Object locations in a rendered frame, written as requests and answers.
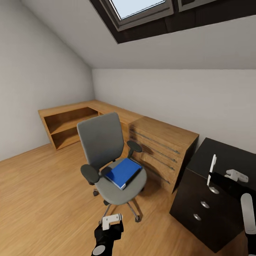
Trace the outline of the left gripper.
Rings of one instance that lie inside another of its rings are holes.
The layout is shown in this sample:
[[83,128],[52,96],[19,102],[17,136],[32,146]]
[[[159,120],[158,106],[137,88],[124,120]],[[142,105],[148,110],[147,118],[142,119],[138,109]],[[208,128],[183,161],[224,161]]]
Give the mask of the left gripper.
[[102,224],[100,224],[95,230],[96,243],[104,236],[109,236],[114,243],[115,240],[121,239],[121,233],[124,231],[122,220],[120,224],[111,225],[108,230],[103,230]]

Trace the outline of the pen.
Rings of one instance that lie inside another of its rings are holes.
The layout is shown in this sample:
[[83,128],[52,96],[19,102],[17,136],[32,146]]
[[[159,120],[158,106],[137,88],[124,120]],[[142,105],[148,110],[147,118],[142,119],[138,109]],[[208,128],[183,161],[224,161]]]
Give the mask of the pen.
[[[210,168],[210,172],[212,172],[212,170],[213,170],[213,166],[215,165],[215,163],[216,163],[216,156],[215,156],[215,154],[214,154],[214,156],[213,156],[213,160],[212,160],[212,164],[211,164],[211,168]],[[209,175],[208,176],[208,182],[207,182],[207,185],[209,185],[209,183],[210,183],[210,178],[211,178],[211,176]]]

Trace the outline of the folder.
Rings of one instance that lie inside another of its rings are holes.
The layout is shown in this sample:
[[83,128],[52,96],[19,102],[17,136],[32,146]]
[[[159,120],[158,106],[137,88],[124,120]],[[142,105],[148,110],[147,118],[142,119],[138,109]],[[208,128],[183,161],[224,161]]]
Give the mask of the folder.
[[141,169],[142,167],[140,165],[125,158],[121,163],[114,167],[106,177],[120,190],[123,190]]

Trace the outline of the swivel chair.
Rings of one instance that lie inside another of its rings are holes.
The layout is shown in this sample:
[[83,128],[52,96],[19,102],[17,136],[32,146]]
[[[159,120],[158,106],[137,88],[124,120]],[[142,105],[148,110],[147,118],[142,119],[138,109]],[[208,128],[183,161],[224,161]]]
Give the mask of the swivel chair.
[[[90,118],[77,123],[76,127],[88,162],[88,164],[81,166],[80,171],[90,185],[96,186],[93,189],[94,196],[97,195],[98,191],[104,198],[105,206],[108,205],[102,219],[106,216],[111,205],[127,204],[135,215],[135,222],[140,222],[140,217],[130,206],[129,201],[144,190],[147,181],[147,173],[144,167],[131,159],[134,151],[142,152],[141,146],[131,140],[127,141],[127,145],[130,147],[127,158],[140,165],[142,169],[123,190],[120,190],[106,177],[114,167],[125,159],[116,161],[122,155],[124,148],[124,138],[118,114],[113,112]],[[100,168],[111,161],[113,163],[100,171]],[[102,219],[98,225],[102,224],[103,227]]]

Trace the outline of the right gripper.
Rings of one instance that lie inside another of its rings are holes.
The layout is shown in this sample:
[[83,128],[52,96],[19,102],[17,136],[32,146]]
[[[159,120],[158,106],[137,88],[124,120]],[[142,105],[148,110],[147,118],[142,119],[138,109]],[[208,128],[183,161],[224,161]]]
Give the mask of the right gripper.
[[[217,172],[209,172],[209,175],[211,176],[210,178],[210,182],[216,186],[218,186],[219,188],[221,188],[222,190],[224,190],[225,192],[227,192],[229,195],[229,189],[233,184],[239,184],[237,182],[235,182],[234,180],[225,177]],[[240,184],[239,184],[240,185]]]

